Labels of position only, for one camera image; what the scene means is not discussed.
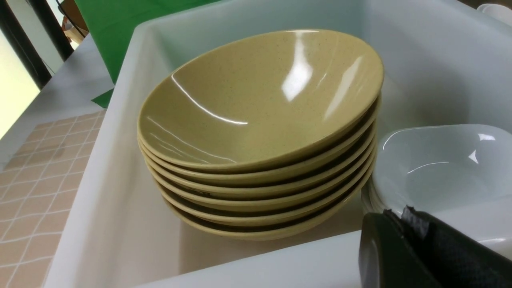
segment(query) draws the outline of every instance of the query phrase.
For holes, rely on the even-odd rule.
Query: speckled bowl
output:
[[[190,226],[218,236],[229,237],[240,240],[253,240],[253,241],[265,241],[275,240],[293,236],[309,230],[325,220],[332,217],[338,212],[345,204],[347,204],[354,195],[363,187],[368,178],[370,177],[371,171],[365,174],[363,178],[355,184],[350,191],[342,194],[341,197],[330,202],[327,206],[322,209],[309,214],[307,216],[288,221],[285,223],[279,223],[274,225],[265,225],[257,227],[232,227],[222,225],[218,223],[212,223],[199,217],[196,217],[190,213],[180,210],[174,207],[172,204],[166,201],[169,208],[178,216],[183,222]]]
[[[330,192],[323,195],[316,195],[314,199],[293,205],[286,209],[263,211],[259,213],[247,212],[227,212],[223,210],[207,208],[193,202],[190,202],[179,195],[165,189],[159,185],[162,196],[178,209],[190,213],[201,219],[227,226],[236,227],[257,227],[273,225],[299,219],[319,211],[335,199],[341,197],[347,191],[350,191],[371,168],[375,159],[375,154],[367,158],[364,165],[360,166],[354,173],[342,182],[338,183]]]
[[[182,187],[186,187],[205,197],[228,199],[228,200],[258,200],[277,198],[284,195],[296,194],[315,187],[323,182],[327,182],[349,167],[361,154],[367,152],[368,147],[375,146],[375,131],[368,137],[359,139],[357,143],[351,147],[346,153],[340,157],[333,159],[327,165],[316,169],[306,175],[287,179],[286,181],[275,183],[271,186],[261,187],[221,187],[196,183],[183,179],[165,168],[159,166],[152,161],[147,155],[144,159],[149,168],[159,174],[159,178],[163,181],[176,183]]]
[[[347,181],[353,176],[358,169],[364,165],[368,159],[375,158],[375,149],[368,148],[363,155],[361,155],[352,165],[344,169],[341,173],[337,174],[333,179],[322,183],[311,189],[277,198],[269,198],[262,200],[226,200],[216,199],[199,195],[197,192],[190,189],[178,186],[170,181],[165,181],[154,170],[150,168],[154,179],[157,181],[160,190],[166,193],[173,193],[189,202],[200,205],[207,209],[214,209],[225,212],[241,212],[241,213],[254,213],[282,210],[289,207],[297,206],[315,198],[322,197],[325,194],[332,192],[340,183]]]
[[[277,183],[286,179],[305,175],[326,165],[333,159],[338,158],[344,152],[348,151],[361,137],[365,137],[367,141],[371,141],[371,137],[368,137],[367,134],[373,133],[372,131],[376,129],[376,126],[372,125],[372,123],[374,123],[374,120],[377,117],[379,106],[380,100],[377,100],[364,114],[364,116],[355,123],[356,125],[352,127],[352,131],[345,134],[342,139],[327,150],[292,165],[267,171],[242,174],[212,174],[196,172],[172,165],[171,163],[158,158],[155,154],[149,151],[149,149],[145,147],[140,140],[139,146],[144,151],[145,155],[147,155],[151,160],[169,170],[171,173],[186,180],[222,187],[267,186],[271,183]]]
[[[143,104],[137,127],[157,157],[189,170],[251,173],[309,158],[370,107],[384,77],[363,40],[272,32],[184,64]]]

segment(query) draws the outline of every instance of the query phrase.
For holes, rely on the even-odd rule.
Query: white container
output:
[[[163,203],[137,148],[141,104],[171,71],[233,40],[297,28],[351,33],[380,54],[381,136],[467,122],[512,130],[512,31],[456,0],[229,0],[146,22],[133,34],[45,287],[139,285],[360,228],[354,201],[287,239],[199,232]]]
[[[499,4],[482,4],[477,8],[477,10],[512,26],[512,10],[509,7]]]
[[[512,196],[512,134],[467,124],[403,129],[381,139],[372,174],[385,207],[435,213]]]

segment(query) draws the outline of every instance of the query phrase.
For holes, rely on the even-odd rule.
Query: green backdrop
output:
[[[218,0],[75,1],[115,83],[137,25]]]

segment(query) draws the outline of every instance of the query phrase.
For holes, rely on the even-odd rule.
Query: bowl rim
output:
[[[339,183],[331,192],[327,194],[319,195],[317,198],[313,198],[312,200],[307,201],[306,203],[302,203],[293,207],[288,207],[278,211],[279,213],[266,214],[266,215],[257,215],[257,216],[236,216],[236,214],[243,214],[243,212],[228,212],[221,211],[217,209],[212,209],[208,207],[202,207],[199,204],[192,203],[193,206],[197,206],[198,208],[203,209],[203,211],[194,209],[192,207],[187,206],[186,203],[180,203],[180,200],[175,200],[172,196],[169,195],[168,192],[161,189],[158,186],[162,196],[166,201],[169,201],[173,206],[178,209],[185,211],[189,214],[192,214],[196,217],[200,217],[206,220],[214,220],[214,221],[223,221],[223,222],[231,222],[231,223],[257,223],[264,221],[272,221],[272,220],[280,220],[284,218],[290,218],[296,215],[300,215],[303,213],[307,213],[309,211],[315,209],[321,209],[325,205],[328,205],[330,202],[334,201],[338,197],[341,197],[344,193],[350,190],[352,186],[354,186],[360,179],[363,178],[364,175],[373,167],[373,163],[375,162],[375,152],[371,153],[368,158],[365,159],[364,165],[360,166],[354,171],[350,176],[350,179],[343,179],[341,183]],[[258,212],[252,214],[265,214],[265,212]]]
[[[366,120],[360,126],[354,133],[350,134],[348,138],[340,139],[342,142],[338,143],[336,142],[334,146],[331,146],[330,148],[326,149],[325,151],[321,151],[320,154],[314,155],[311,158],[304,159],[300,162],[293,163],[291,165],[287,165],[280,168],[275,168],[271,170],[265,170],[265,171],[259,171],[259,172],[252,172],[252,173],[240,173],[240,174],[215,174],[215,173],[206,173],[206,172],[198,172],[198,171],[192,171],[188,170],[179,166],[175,166],[172,163],[166,162],[165,160],[159,158],[155,154],[153,154],[140,140],[139,135],[137,135],[137,141],[139,142],[139,147],[141,149],[144,149],[145,154],[151,158],[154,162],[156,162],[158,165],[164,167],[167,170],[171,170],[173,173],[178,173],[182,175],[186,175],[191,178],[196,179],[208,179],[208,180],[226,180],[226,181],[241,181],[241,180],[249,180],[254,178],[264,178],[268,175],[274,174],[274,173],[288,173],[288,171],[292,171],[296,168],[302,167],[302,166],[308,166],[311,163],[315,163],[318,161],[321,161],[323,159],[326,159],[330,157],[331,155],[342,151],[342,153],[346,152],[348,149],[351,148],[351,145],[357,143],[360,137],[363,137],[366,132],[369,131],[375,131],[377,129],[375,119],[377,118],[378,112],[379,112],[379,104],[380,102],[374,107],[371,114],[368,115],[368,117],[365,118],[365,115],[362,116],[361,120]]]
[[[190,192],[184,191],[181,188],[173,186],[171,183],[165,181],[165,179],[162,179],[158,175],[155,175],[155,171],[152,171],[150,169],[151,174],[155,178],[157,182],[159,182],[162,186],[164,186],[166,189],[171,190],[173,193],[178,194],[180,197],[186,198],[186,199],[193,199],[194,201],[198,202],[204,202],[207,204],[213,204],[213,205],[223,205],[223,206],[236,206],[236,207],[247,207],[248,205],[272,205],[272,204],[280,204],[280,203],[287,203],[291,201],[296,201],[308,196],[311,196],[313,194],[319,193],[320,191],[323,191],[325,189],[329,189],[332,187],[335,187],[338,183],[346,179],[349,175],[354,173],[365,161],[371,157],[372,153],[374,154],[373,157],[376,158],[376,146],[368,147],[367,151],[365,152],[365,155],[361,157],[360,160],[358,160],[350,169],[344,171],[337,177],[329,180],[328,182],[325,182],[321,185],[318,185],[316,187],[313,187],[311,189],[307,189],[303,192],[295,193],[292,195],[287,195],[283,197],[277,197],[277,198],[270,198],[270,199],[261,199],[261,200],[228,200],[228,199],[217,199],[217,198],[211,198],[206,196],[201,196],[197,194],[192,194]]]
[[[286,159],[289,159],[289,158],[294,158],[293,156],[297,156],[297,155],[302,155],[305,151],[308,151],[309,149],[312,149],[318,145],[320,145],[321,143],[325,143],[326,141],[329,141],[331,140],[333,137],[336,137],[336,135],[340,132],[342,132],[346,127],[350,126],[351,124],[353,124],[357,119],[359,119],[363,114],[364,112],[368,109],[368,107],[370,107],[373,102],[375,102],[375,100],[379,100],[380,101],[380,91],[382,89],[382,84],[383,84],[383,81],[384,81],[384,66],[383,66],[383,63],[382,63],[382,59],[380,58],[380,55],[375,51],[375,49],[373,49],[372,46],[370,46],[367,42],[365,42],[364,40],[358,38],[358,37],[355,37],[353,35],[350,35],[350,34],[347,34],[347,33],[343,33],[343,32],[339,32],[339,31],[335,31],[335,30],[328,30],[328,29],[291,29],[291,30],[280,30],[280,31],[273,31],[273,32],[267,32],[267,33],[263,33],[263,34],[258,34],[258,35],[254,35],[254,36],[250,36],[250,37],[246,37],[246,38],[243,38],[243,39],[239,39],[239,40],[236,40],[236,41],[233,41],[233,42],[230,42],[230,43],[227,43],[227,44],[224,44],[222,46],[219,46],[219,47],[216,47],[206,53],[203,53],[189,61],[187,61],[186,63],[184,63],[183,65],[181,65],[180,67],[178,67],[176,70],[174,70],[173,72],[171,72],[171,74],[166,77],[164,80],[162,80],[161,83],[159,83],[152,91],[151,93],[148,95],[148,97],[144,100],[144,103],[142,104],[140,110],[139,110],[139,115],[138,115],[138,118],[137,118],[137,134],[139,135],[143,135],[141,133],[141,129],[140,129],[140,122],[141,122],[141,119],[143,117],[142,115],[142,112],[144,110],[144,107],[146,106],[146,104],[151,101],[151,99],[153,98],[152,95],[154,94],[154,92],[171,76],[171,75],[174,75],[175,73],[177,73],[178,71],[180,71],[181,69],[183,69],[183,67],[187,66],[188,64],[190,64],[191,62],[193,61],[196,61],[198,58],[200,57],[204,57],[206,55],[209,55],[209,54],[213,54],[221,49],[224,49],[226,47],[229,47],[229,46],[233,46],[233,45],[236,45],[240,42],[243,42],[243,41],[247,41],[247,40],[250,40],[250,39],[253,39],[253,38],[258,38],[258,37],[264,37],[264,36],[267,36],[267,35],[271,35],[271,34],[280,34],[280,33],[294,33],[294,32],[299,32],[299,31],[310,31],[310,32],[323,32],[323,33],[335,33],[335,34],[339,34],[339,35],[343,35],[344,37],[347,37],[347,38],[350,38],[354,41],[354,43],[360,43],[362,44],[363,47],[367,47],[370,51],[370,53],[373,53],[374,56],[376,56],[376,59],[378,61],[376,61],[376,66],[378,66],[380,69],[378,69],[377,71],[377,76],[376,76],[376,82],[378,83],[377,85],[377,89],[376,91],[373,91],[373,92],[369,92],[368,94],[372,94],[371,96],[372,97],[369,97],[369,104],[367,105],[366,109],[363,109],[363,111],[359,111],[356,115],[354,115],[354,117],[352,117],[352,119],[350,121],[348,121],[347,123],[344,123],[343,125],[341,125],[340,127],[338,127],[335,131],[333,131],[331,134],[329,135],[325,135],[324,137],[322,138],[319,138],[317,139],[316,141],[306,145],[306,146],[303,146],[303,147],[300,147],[298,149],[295,149],[293,151],[288,151],[284,154],[281,154],[279,156],[275,156],[275,157],[271,157],[271,158],[266,158],[266,159],[260,159],[260,160],[254,160],[254,161],[246,161],[246,162],[237,162],[237,163],[217,163],[217,164],[212,164],[212,163],[195,163],[195,162],[189,162],[189,161],[185,161],[185,160],[180,160],[180,159],[174,159],[172,157],[170,157],[169,155],[165,155],[163,153],[160,153],[158,152],[158,150],[154,149],[153,147],[151,147],[151,145],[148,144],[148,142],[146,141],[146,139],[144,139],[144,137],[141,137],[141,140],[142,142],[144,143],[144,145],[146,147],[149,148],[149,150],[151,152],[153,152],[153,154],[155,154],[157,157],[161,158],[161,159],[164,159],[165,161],[167,162],[170,162],[170,163],[173,163],[177,166],[182,166],[182,167],[186,167],[190,170],[197,170],[197,171],[204,171],[204,172],[211,172],[211,171],[224,171],[224,172],[231,172],[231,171],[237,171],[237,170],[254,170],[256,169],[257,170],[264,170],[265,168],[264,167],[268,167],[268,166],[272,166],[276,163],[282,163],[282,162],[286,162]]]
[[[296,187],[300,187],[300,185],[307,186],[309,183],[312,182],[318,182],[321,181],[321,179],[324,179],[326,177],[329,177],[332,174],[335,174],[337,171],[341,171],[344,167],[348,166],[350,163],[355,161],[361,154],[365,153],[368,147],[375,147],[377,145],[377,141],[375,139],[375,133],[376,131],[372,131],[372,134],[370,134],[368,137],[372,139],[371,141],[365,141],[363,145],[360,147],[354,148],[356,151],[350,156],[348,156],[346,159],[344,159],[340,163],[328,163],[329,164],[335,164],[334,166],[330,167],[327,170],[322,171],[321,173],[317,173],[314,175],[311,175],[307,178],[298,180],[298,181],[292,181],[287,182],[283,184],[277,184],[272,186],[263,186],[263,187],[253,187],[253,188],[232,188],[232,187],[220,187],[220,186],[212,186],[212,185],[206,185],[206,184],[200,184],[194,181],[186,180],[182,177],[179,177],[177,175],[172,174],[169,171],[166,171],[164,168],[158,166],[154,161],[150,158],[148,158],[146,155],[143,154],[144,160],[146,163],[153,168],[158,174],[162,175],[162,178],[169,179],[170,181],[176,182],[177,184],[181,186],[185,186],[192,190],[201,191],[204,193],[216,193],[216,194],[224,194],[226,196],[228,195],[243,195],[243,194],[252,194],[252,195],[268,195],[268,194],[274,194],[278,191],[284,191],[284,190],[293,190]]]
[[[360,179],[360,182],[355,185],[355,187],[350,191],[343,194],[338,199],[334,200],[332,203],[330,203],[327,207],[324,207],[320,209],[319,211],[307,215],[305,217],[292,220],[290,222],[296,222],[296,224],[286,226],[288,222],[276,224],[279,226],[282,226],[282,228],[272,229],[272,230],[262,230],[262,231],[256,231],[256,232],[234,232],[234,231],[227,231],[227,230],[221,230],[212,228],[215,226],[225,226],[217,223],[210,223],[210,227],[204,226],[200,223],[196,223],[190,218],[194,219],[197,218],[199,222],[206,222],[206,220],[202,220],[198,217],[195,217],[193,215],[190,215],[187,217],[186,215],[183,215],[179,209],[175,208],[170,204],[169,202],[165,201],[166,204],[169,206],[169,208],[172,210],[172,212],[180,218],[183,222],[187,223],[188,225],[215,235],[219,236],[226,236],[231,238],[238,238],[238,239],[247,239],[247,240],[272,240],[272,239],[279,239],[284,238],[288,236],[292,236],[295,234],[298,234],[300,232],[309,230],[325,220],[329,219],[331,216],[333,216],[337,211],[339,211],[345,204],[347,204],[354,195],[357,194],[358,191],[361,190],[361,188],[365,185],[366,181],[370,178],[371,173],[367,173],[364,175],[362,179]]]

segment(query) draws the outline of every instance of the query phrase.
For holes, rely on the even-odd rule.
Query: tile grout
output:
[[[69,147],[74,147],[74,146],[78,146],[78,145],[84,145],[84,144],[89,144],[89,143],[95,143],[95,141],[90,141],[90,142],[84,142],[82,144],[75,144],[75,145],[71,145],[71,146],[66,146],[66,147],[62,147],[62,148],[69,148]],[[80,158],[85,158],[85,157],[89,157],[89,156],[80,156],[80,157],[75,157],[75,158],[70,158],[70,159],[64,159],[64,160],[59,160],[59,161],[55,161],[55,162],[48,162],[46,164],[55,164],[55,163],[62,163],[62,162],[66,162],[66,161],[70,161],[70,160],[73,160],[73,159],[80,159]],[[43,166],[43,165],[46,165],[46,164],[35,164],[35,165],[30,165],[30,166],[23,166],[21,168],[16,168],[16,169],[10,169],[10,170],[6,170],[6,171],[3,171],[3,172],[8,172],[8,171],[15,171],[15,170],[23,170],[25,168],[31,168],[31,167],[37,167],[37,166]],[[12,184],[18,184],[18,183],[22,183],[22,182],[12,182],[10,184],[7,184],[7,185],[3,185],[3,186],[0,186],[0,188],[3,188],[3,187],[8,187],[8,186],[11,186]]]
[[[10,239],[10,240],[0,241],[0,244],[21,241],[21,240],[29,239],[29,238],[32,238],[32,237],[35,237],[35,236],[60,235],[60,234],[62,234],[62,232],[32,233],[29,236],[23,236],[23,237],[19,237],[19,238]]]
[[[50,129],[51,129],[52,127],[53,127],[53,125],[52,125],[52,126],[50,126],[50,128],[48,128],[48,130],[46,131],[45,136],[48,134],[48,132],[50,131]],[[23,170],[23,169],[20,169],[20,170],[18,171],[18,173],[16,174],[16,176],[11,180],[11,184],[12,184],[12,183],[13,183],[13,181],[16,179],[16,177],[18,177],[18,175],[21,173],[21,171],[22,171],[22,170]],[[30,190],[29,194],[27,194],[27,196],[29,196],[29,195],[32,193],[32,191],[34,191],[34,188],[36,187],[36,185],[37,185],[37,183],[38,183],[38,182],[39,182],[39,180],[35,183],[34,187],[32,187],[32,189]],[[26,198],[24,198],[24,199],[23,199],[23,201],[22,201],[22,203],[19,205],[19,208],[18,208],[18,210],[16,211],[16,214],[14,215],[14,218],[16,218],[16,217],[18,216],[19,212],[21,211],[21,209],[22,209],[22,207],[23,207],[23,204],[25,204],[25,201],[26,201]],[[3,235],[2,235],[2,237],[0,238],[0,241],[2,241],[2,240],[4,239],[5,235],[6,235],[6,234],[7,234],[7,232],[9,231],[9,229],[11,229],[11,227],[12,227],[12,224],[13,224],[13,223],[14,223],[14,221],[12,221],[12,222],[9,224],[9,226],[8,226],[8,227],[7,227],[7,229],[5,230],[4,234],[3,234]]]
[[[29,260],[29,261],[24,261],[24,262],[16,263],[16,264],[5,264],[5,265],[0,265],[0,268],[16,266],[17,264],[20,264],[20,265],[22,265],[22,264],[28,264],[28,263],[36,262],[36,261],[39,261],[39,260],[49,259],[49,258],[53,258],[53,256],[39,257],[39,258],[35,258],[35,259]]]
[[[79,173],[72,173],[72,174],[63,174],[63,175],[58,175],[58,176],[67,176],[67,175],[75,175],[75,174],[79,174]],[[55,193],[50,193],[50,194],[44,194],[44,195],[34,195],[34,196],[25,196],[25,197],[21,197],[21,198],[17,198],[17,199],[12,199],[12,200],[8,200],[8,201],[1,201],[0,200],[0,204],[9,204],[9,203],[12,203],[12,202],[16,202],[16,201],[20,201],[21,199],[23,198],[40,198],[40,197],[47,197],[47,196],[50,196],[50,195],[53,195],[53,194],[59,194],[59,193],[64,193],[64,192],[70,192],[70,191],[75,191],[76,189],[69,189],[69,190],[64,190],[64,191],[57,191]]]
[[[14,220],[22,219],[22,218],[25,218],[25,217],[30,217],[30,216],[56,214],[56,213],[60,213],[60,212],[67,212],[67,211],[70,211],[70,210],[71,209],[64,209],[64,210],[57,210],[57,211],[51,211],[51,212],[32,213],[32,214],[23,215],[23,216],[19,216],[19,217],[8,219],[8,220],[0,220],[0,222],[9,222],[9,221],[14,221]]]
[[[71,159],[67,159],[66,161],[70,161],[70,160],[76,160],[76,159],[80,159],[82,157],[78,157],[78,158],[71,158]],[[47,180],[47,179],[51,179],[51,178],[55,178],[55,177],[60,177],[60,176],[67,176],[67,175],[76,175],[76,174],[80,174],[80,173],[83,173],[83,171],[80,171],[80,172],[73,172],[73,173],[66,173],[66,174],[59,174],[59,175],[54,175],[54,176],[49,176],[49,177],[44,177],[44,178],[39,178],[37,180],[27,180],[27,181],[20,181],[20,182],[16,182],[16,183],[11,183],[7,186],[1,186],[0,188],[3,188],[3,187],[7,187],[7,189],[9,189],[12,185],[15,185],[15,184],[22,184],[22,183],[30,183],[30,182],[38,182],[40,180]]]
[[[95,118],[95,121],[94,121],[94,124],[93,124],[93,126],[92,126],[92,127],[94,127],[94,126],[96,125],[96,123],[98,122],[99,118],[100,118],[100,116],[99,116],[99,114],[98,114],[98,115],[96,116],[96,118]],[[92,132],[92,130],[89,130],[89,133],[87,134],[86,139],[89,137],[89,135],[91,135],[91,132]],[[69,167],[69,169],[68,169],[68,173],[71,171],[71,169],[72,169],[73,164],[75,163],[75,161],[76,161],[76,158],[74,158],[74,159],[73,159],[73,162],[71,163],[71,166],[70,166],[70,167]],[[66,177],[62,178],[62,181],[60,182],[60,185],[59,185],[59,187],[58,187],[57,191],[59,191],[59,190],[61,189],[62,185],[64,184],[64,180],[65,180],[65,178],[66,178]],[[55,198],[56,198],[56,197],[57,197],[57,193],[55,193],[55,194],[54,194],[53,199],[52,199],[52,201],[50,202],[50,205],[48,206],[48,208],[46,209],[45,214],[49,212],[49,210],[50,210],[50,208],[52,207],[53,202],[55,201]],[[22,203],[22,205],[20,206],[20,208],[19,208],[18,212],[16,213],[15,217],[18,215],[19,211],[21,210],[21,207],[23,206],[23,203]],[[41,219],[40,219],[40,220],[39,220],[39,222],[37,223],[37,225],[36,225],[36,227],[34,228],[34,230],[33,230],[33,232],[32,232],[32,233],[34,233],[35,231],[37,231],[37,229],[39,228],[39,225],[41,224],[41,222],[42,222],[43,218],[44,218],[44,216],[43,216],[43,217],[41,217]],[[29,238],[29,240],[28,240],[28,242],[27,242],[27,245],[25,246],[25,250],[23,251],[22,256],[21,256],[21,258],[20,258],[20,261],[23,261],[23,258],[25,257],[25,255],[26,255],[26,253],[27,253],[27,250],[28,250],[28,248],[29,248],[29,246],[30,246],[30,243],[32,242],[32,239],[33,239],[33,237],[30,237],[30,238]],[[9,281],[8,281],[8,282],[7,282],[7,284],[6,284],[6,287],[9,287],[9,285],[11,284],[11,281],[12,281],[12,279],[14,278],[14,275],[16,274],[16,272],[17,272],[17,270],[18,270],[19,266],[20,266],[20,263],[18,263],[18,264],[16,265],[16,268],[15,268],[15,269],[14,269],[14,271],[12,272],[12,275],[11,275],[11,277],[9,278]]]

